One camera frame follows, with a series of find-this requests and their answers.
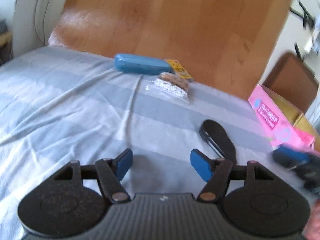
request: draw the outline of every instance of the black circular disc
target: black circular disc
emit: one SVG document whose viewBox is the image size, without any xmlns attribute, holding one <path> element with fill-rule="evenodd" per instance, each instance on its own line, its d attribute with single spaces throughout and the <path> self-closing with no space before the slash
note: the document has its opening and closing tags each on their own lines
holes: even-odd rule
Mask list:
<svg viewBox="0 0 320 240">
<path fill-rule="evenodd" d="M 291 189 L 264 192 L 239 188 L 226 196 L 224 212 L 239 229 L 263 237 L 288 236 L 302 230 L 309 218 L 308 202 Z"/>
<path fill-rule="evenodd" d="M 52 238 L 83 233 L 94 227 L 105 212 L 105 201 L 97 192 L 64 183 L 36 188 L 18 207 L 18 216 L 28 231 Z"/>
</svg>

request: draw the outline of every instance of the ribbed plastic surface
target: ribbed plastic surface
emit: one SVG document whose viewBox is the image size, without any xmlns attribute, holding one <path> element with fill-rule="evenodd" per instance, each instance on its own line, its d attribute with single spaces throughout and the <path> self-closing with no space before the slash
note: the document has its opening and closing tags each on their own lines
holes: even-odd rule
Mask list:
<svg viewBox="0 0 320 240">
<path fill-rule="evenodd" d="M 27 236 L 25 240 L 44 239 Z M 91 230 L 68 240 L 258 240 L 230 225 L 217 206 L 199 203 L 191 194 L 137 194 L 113 205 Z M 278 238 L 303 240 L 301 235 Z"/>
</svg>

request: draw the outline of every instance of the blue gripper pad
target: blue gripper pad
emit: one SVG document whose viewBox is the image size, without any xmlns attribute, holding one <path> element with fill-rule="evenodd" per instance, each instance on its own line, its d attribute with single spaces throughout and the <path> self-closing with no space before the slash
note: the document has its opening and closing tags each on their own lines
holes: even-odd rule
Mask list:
<svg viewBox="0 0 320 240">
<path fill-rule="evenodd" d="M 211 179 L 213 175 L 210 165 L 211 160 L 207 156 L 198 149 L 193 149 L 190 153 L 190 162 L 204 181 L 208 182 Z"/>
<path fill-rule="evenodd" d="M 115 175 L 121 181 L 127 171 L 131 168 L 133 161 L 133 153 L 131 149 L 124 150 L 117 158 L 114 159 L 113 163 L 116 166 Z"/>
<path fill-rule="evenodd" d="M 144 57 L 134 54 L 119 53 L 115 55 L 114 64 L 117 70 L 125 73 L 159 75 L 171 72 L 171 66 L 163 59 Z"/>
</svg>

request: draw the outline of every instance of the striped bedsheet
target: striped bedsheet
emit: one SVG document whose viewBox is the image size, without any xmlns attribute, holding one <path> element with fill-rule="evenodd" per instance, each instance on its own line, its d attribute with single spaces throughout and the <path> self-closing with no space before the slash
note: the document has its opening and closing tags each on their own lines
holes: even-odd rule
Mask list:
<svg viewBox="0 0 320 240">
<path fill-rule="evenodd" d="M 0 234 L 21 239 L 22 197 L 69 162 L 94 163 L 126 148 L 133 166 L 122 184 L 135 192 L 191 192 L 204 182 L 189 163 L 198 148 L 216 158 L 198 133 L 206 119 L 219 122 L 245 165 L 255 159 L 315 198 L 270 159 L 272 147 L 247 101 L 192 83 L 190 104 L 145 90 L 154 77 L 118 72 L 110 58 L 43 47 L 0 68 Z M 85 182 L 95 190 L 97 184 Z M 231 184 L 239 187 L 241 182 Z"/>
</svg>

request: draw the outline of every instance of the yellow package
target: yellow package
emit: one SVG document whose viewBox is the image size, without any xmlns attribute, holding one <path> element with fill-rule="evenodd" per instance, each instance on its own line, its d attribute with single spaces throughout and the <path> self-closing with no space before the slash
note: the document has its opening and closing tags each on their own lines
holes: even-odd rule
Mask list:
<svg viewBox="0 0 320 240">
<path fill-rule="evenodd" d="M 169 65 L 172 67 L 172 69 L 178 76 L 190 82 L 193 81 L 193 77 L 184 69 L 184 67 L 177 60 L 168 59 L 166 60 L 166 62 L 169 63 Z"/>
</svg>

